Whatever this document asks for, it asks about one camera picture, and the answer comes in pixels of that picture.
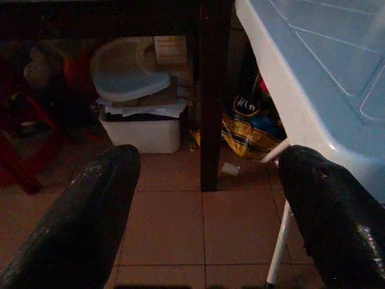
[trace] bag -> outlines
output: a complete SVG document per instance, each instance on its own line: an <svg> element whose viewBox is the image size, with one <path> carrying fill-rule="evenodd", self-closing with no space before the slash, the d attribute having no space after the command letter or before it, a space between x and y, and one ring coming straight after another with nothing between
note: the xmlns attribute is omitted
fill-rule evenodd
<svg viewBox="0 0 385 289"><path fill-rule="evenodd" d="M239 156L261 160L286 134L260 75L256 84L251 96L237 96L225 105L222 136Z"/></svg>

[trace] tiled floor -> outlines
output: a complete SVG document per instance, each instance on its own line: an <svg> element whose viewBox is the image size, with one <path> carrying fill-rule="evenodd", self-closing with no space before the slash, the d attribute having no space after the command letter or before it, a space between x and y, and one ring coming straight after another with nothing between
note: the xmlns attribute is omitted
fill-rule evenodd
<svg viewBox="0 0 385 289"><path fill-rule="evenodd" d="M0 190L0 269L31 232L47 207L84 165L110 144L75 144L39 178L45 188L27 196L18 187ZM106 284L173 285L186 288L256 288L268 272L283 210L283 193L272 165L237 157L223 147L220 166L241 167L238 176L220 173L216 193L199 191L199 151L188 145L169 155L142 155L141 175L127 230ZM323 284L292 226L278 288L319 289Z"/></svg>

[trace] white plastic bin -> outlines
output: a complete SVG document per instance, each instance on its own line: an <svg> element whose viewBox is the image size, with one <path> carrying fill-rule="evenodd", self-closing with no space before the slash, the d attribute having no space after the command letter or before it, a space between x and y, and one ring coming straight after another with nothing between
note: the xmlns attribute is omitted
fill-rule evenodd
<svg viewBox="0 0 385 289"><path fill-rule="evenodd" d="M99 121L115 146L134 145L141 154L176 152L180 145L179 119L146 122L107 122L105 112Z"/></svg>

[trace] wooden table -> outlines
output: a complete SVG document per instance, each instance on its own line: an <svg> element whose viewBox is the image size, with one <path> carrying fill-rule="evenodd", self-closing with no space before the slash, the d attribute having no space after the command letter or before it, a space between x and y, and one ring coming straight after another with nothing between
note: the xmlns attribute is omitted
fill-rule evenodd
<svg viewBox="0 0 385 289"><path fill-rule="evenodd" d="M201 190L215 191L230 15L231 0L0 0L0 38L197 37Z"/></svg>

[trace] red chair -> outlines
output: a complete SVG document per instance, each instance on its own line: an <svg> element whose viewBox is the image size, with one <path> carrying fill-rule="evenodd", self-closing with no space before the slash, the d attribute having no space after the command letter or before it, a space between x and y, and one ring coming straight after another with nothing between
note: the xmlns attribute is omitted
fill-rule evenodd
<svg viewBox="0 0 385 289"><path fill-rule="evenodd" d="M0 133L0 186L19 184L28 194L39 191L41 183L35 177L35 173L44 169L56 156L60 146L70 137L65 129L62 129L49 113L36 101L35 93L30 89L27 81L19 75L6 61L0 58L0 101L3 101L15 94L25 98L30 106L27 115L46 122L53 130L53 134L37 153L27 160L22 160L15 150L10 146L7 139ZM15 136L14 125L20 124L26 112L6 116L0 113L0 129L6 130L10 135Z"/></svg>

